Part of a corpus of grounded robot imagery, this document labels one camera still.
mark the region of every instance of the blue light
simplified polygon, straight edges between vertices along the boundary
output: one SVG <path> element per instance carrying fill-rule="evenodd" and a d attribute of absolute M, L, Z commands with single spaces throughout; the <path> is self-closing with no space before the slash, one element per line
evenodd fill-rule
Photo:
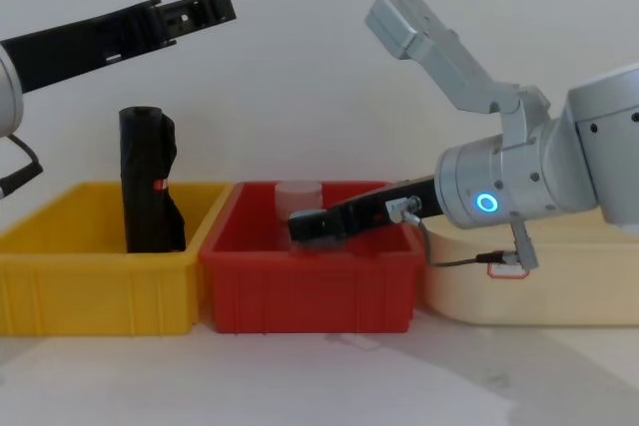
<path fill-rule="evenodd" d="M 480 194 L 475 200 L 477 207 L 485 213 L 495 213 L 499 209 L 499 202 L 491 194 Z"/>

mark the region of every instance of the white table surface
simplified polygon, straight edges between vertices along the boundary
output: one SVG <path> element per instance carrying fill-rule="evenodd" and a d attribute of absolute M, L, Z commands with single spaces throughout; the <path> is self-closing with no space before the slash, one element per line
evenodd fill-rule
<path fill-rule="evenodd" d="M 0 425 L 639 424 L 639 329 L 0 339 Z"/>

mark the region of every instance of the robotic arm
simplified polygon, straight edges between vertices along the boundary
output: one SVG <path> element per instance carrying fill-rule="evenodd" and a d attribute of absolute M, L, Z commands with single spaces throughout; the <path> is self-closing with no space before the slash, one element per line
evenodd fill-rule
<path fill-rule="evenodd" d="M 492 80 L 421 0 L 376 0 L 366 24 L 393 57 L 421 65 L 455 108 L 499 114 L 503 134 L 445 151 L 434 179 L 410 183 L 408 191 L 404 184 L 400 194 L 391 187 L 344 202 L 337 206 L 339 227 L 328 211 L 333 220 L 324 219 L 322 234 L 332 228 L 344 237 L 410 218 L 398 214 L 397 205 L 413 217 L 443 213 L 460 228 L 510 223 L 516 251 L 506 256 L 530 269 L 537 258 L 526 232 L 528 219 L 601 206 L 607 222 L 639 231 L 639 169 L 633 168 L 639 66 L 570 90 L 561 117 L 551 119 L 549 103 L 536 87 Z M 375 224 L 361 221 L 380 213 L 383 219 Z M 292 218 L 292 237 L 320 234 L 320 228 L 305 229 L 312 220 Z"/>
<path fill-rule="evenodd" d="M 0 138 L 8 137 L 31 164 L 0 179 L 0 199 L 42 172 L 35 153 L 13 133 L 23 94 L 176 44 L 176 37 L 236 18 L 231 0 L 150 0 L 74 24 L 0 41 Z"/>

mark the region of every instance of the black trash bag roll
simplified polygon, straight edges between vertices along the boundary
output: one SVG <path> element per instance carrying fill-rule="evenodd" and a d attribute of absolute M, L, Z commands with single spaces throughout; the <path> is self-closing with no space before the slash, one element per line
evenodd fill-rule
<path fill-rule="evenodd" d="M 120 111 L 120 178 L 129 253 L 186 248 L 184 219 L 167 182 L 177 151 L 175 124 L 161 109 Z"/>

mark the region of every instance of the beige plastic bin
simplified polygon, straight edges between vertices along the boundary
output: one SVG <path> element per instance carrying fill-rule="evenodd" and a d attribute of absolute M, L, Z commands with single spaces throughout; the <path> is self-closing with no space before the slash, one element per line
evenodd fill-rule
<path fill-rule="evenodd" d="M 507 225 L 462 230 L 443 217 L 426 225 L 433 261 L 513 248 Z M 530 221 L 528 231 L 540 263 L 528 276 L 492 277 L 480 264 L 428 266 L 425 302 L 478 324 L 639 325 L 639 237 L 605 223 L 600 211 Z"/>

